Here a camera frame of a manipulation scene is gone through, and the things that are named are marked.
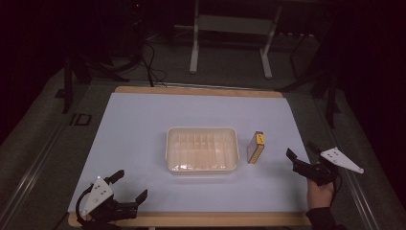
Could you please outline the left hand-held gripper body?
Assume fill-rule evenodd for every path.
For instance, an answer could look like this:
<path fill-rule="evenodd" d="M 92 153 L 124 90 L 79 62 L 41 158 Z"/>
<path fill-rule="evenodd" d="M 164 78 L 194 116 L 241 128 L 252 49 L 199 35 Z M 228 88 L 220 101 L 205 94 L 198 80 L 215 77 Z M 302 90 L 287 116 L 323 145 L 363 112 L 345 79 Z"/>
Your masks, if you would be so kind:
<path fill-rule="evenodd" d="M 79 196 L 76 204 L 76 216 L 80 224 L 91 223 L 91 220 L 84 219 L 86 216 L 90 216 L 95 222 L 101 223 L 137 217 L 139 205 L 136 202 L 120 203 L 115 200 L 110 185 L 99 176 Z"/>

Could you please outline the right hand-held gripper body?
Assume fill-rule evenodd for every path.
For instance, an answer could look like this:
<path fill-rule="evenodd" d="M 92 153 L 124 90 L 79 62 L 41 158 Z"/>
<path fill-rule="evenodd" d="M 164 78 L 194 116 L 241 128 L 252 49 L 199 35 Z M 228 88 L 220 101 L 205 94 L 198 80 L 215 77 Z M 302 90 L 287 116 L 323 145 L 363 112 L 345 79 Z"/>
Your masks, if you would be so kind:
<path fill-rule="evenodd" d="M 338 168 L 344 168 L 356 173 L 364 172 L 363 168 L 355 164 L 338 148 L 322 150 L 321 157 L 318 158 L 316 164 L 300 161 L 300 164 L 293 163 L 293 171 L 307 179 L 313 180 L 319 186 L 334 182 L 339 175 Z"/>

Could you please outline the yellow and grey small box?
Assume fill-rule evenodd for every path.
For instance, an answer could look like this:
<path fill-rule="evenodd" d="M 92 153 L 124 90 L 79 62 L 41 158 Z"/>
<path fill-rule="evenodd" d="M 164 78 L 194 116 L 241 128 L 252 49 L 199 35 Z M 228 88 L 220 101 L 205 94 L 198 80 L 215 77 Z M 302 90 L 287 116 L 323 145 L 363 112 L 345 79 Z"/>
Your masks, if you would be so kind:
<path fill-rule="evenodd" d="M 262 131 L 256 131 L 254 136 L 247 147 L 247 162 L 249 164 L 255 164 L 259 159 L 262 151 L 264 150 L 264 134 Z"/>

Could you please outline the white plastic tray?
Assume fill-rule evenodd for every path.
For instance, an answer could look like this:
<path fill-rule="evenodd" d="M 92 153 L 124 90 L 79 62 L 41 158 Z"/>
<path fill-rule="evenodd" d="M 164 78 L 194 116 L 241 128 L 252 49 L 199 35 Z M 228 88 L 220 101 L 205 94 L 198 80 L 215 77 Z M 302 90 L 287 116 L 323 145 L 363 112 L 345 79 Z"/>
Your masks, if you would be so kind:
<path fill-rule="evenodd" d="M 172 174 L 231 173 L 239 161 L 237 133 L 231 127 L 172 127 L 166 160 Z"/>

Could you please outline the person's right hand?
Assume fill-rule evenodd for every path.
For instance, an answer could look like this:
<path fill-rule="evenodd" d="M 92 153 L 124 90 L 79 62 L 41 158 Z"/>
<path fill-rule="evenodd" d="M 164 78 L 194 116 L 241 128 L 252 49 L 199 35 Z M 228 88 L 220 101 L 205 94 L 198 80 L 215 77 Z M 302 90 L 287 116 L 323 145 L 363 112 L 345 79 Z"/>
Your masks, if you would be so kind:
<path fill-rule="evenodd" d="M 307 180 L 307 205 L 308 209 L 330 207 L 334 196 L 334 186 L 330 182 L 319 186 L 313 180 Z"/>

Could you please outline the black metal stand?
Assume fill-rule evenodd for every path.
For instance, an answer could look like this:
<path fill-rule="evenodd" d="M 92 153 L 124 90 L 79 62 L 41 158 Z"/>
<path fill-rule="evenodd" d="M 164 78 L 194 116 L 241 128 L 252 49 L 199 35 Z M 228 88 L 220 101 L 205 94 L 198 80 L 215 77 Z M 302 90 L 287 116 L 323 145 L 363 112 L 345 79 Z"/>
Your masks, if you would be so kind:
<path fill-rule="evenodd" d="M 336 66 L 327 64 L 327 51 L 330 49 L 330 36 L 326 34 L 319 42 L 319 47 L 303 70 L 299 78 L 287 86 L 277 88 L 278 92 L 289 92 L 310 81 L 315 81 L 310 95 L 321 99 L 327 93 L 326 119 L 331 128 L 335 128 L 334 111 L 337 87 Z"/>
<path fill-rule="evenodd" d="M 91 68 L 96 69 L 113 81 L 127 82 L 127 79 L 116 75 L 113 71 L 108 70 L 88 56 L 83 54 L 69 55 L 64 60 L 63 88 L 56 92 L 56 97 L 64 100 L 63 114 L 66 114 L 73 104 L 73 77 L 76 77 L 79 83 L 89 84 L 92 80 Z"/>

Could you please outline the white metal stand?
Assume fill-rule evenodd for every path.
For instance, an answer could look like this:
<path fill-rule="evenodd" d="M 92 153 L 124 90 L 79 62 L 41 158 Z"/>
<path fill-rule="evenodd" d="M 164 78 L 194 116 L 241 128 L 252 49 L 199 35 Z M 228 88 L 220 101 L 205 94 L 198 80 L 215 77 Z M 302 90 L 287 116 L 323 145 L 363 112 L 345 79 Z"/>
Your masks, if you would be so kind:
<path fill-rule="evenodd" d="M 243 18 L 222 15 L 201 14 L 199 0 L 194 1 L 193 13 L 193 41 L 192 55 L 189 72 L 196 74 L 199 58 L 199 32 L 223 32 L 232 34 L 266 35 L 267 40 L 259 49 L 259 57 L 264 77 L 268 80 L 273 78 L 273 73 L 268 58 L 273 38 L 276 34 L 277 25 L 282 14 L 282 6 L 277 6 L 272 19 Z"/>

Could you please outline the metal floor rail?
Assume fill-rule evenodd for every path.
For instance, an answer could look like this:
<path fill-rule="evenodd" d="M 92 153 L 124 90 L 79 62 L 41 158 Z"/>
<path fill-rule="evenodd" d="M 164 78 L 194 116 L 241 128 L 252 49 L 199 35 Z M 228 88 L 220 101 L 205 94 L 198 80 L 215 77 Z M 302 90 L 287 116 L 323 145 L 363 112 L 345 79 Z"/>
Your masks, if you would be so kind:
<path fill-rule="evenodd" d="M 56 125 L 0 212 L 0 230 L 57 230 L 79 179 L 74 133 L 67 120 Z"/>
<path fill-rule="evenodd" d="M 355 147 L 349 147 L 350 141 L 345 141 L 339 134 L 339 126 L 334 124 L 331 126 L 327 120 L 326 109 L 321 103 L 316 104 L 319 115 L 327 127 L 327 133 L 334 147 L 343 152 L 349 159 L 352 159 L 356 164 L 361 165 L 364 169 L 363 173 L 354 172 L 340 168 L 339 172 L 342 177 L 342 182 L 351 195 L 351 200 L 359 214 L 359 219 L 362 221 L 364 230 L 380 230 L 376 218 L 372 211 L 371 203 L 368 201 L 365 190 L 362 187 L 362 182 L 366 181 L 366 166 L 365 159 L 361 157 L 361 151 Z"/>

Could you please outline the black rectangular floor bracket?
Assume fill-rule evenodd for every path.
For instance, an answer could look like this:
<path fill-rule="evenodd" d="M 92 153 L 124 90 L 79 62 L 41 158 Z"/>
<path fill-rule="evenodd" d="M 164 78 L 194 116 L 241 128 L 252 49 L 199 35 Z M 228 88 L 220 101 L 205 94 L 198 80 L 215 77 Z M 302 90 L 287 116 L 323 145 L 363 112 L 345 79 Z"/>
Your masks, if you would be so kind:
<path fill-rule="evenodd" d="M 88 126 L 92 120 L 90 114 L 75 113 L 69 123 L 70 126 Z"/>

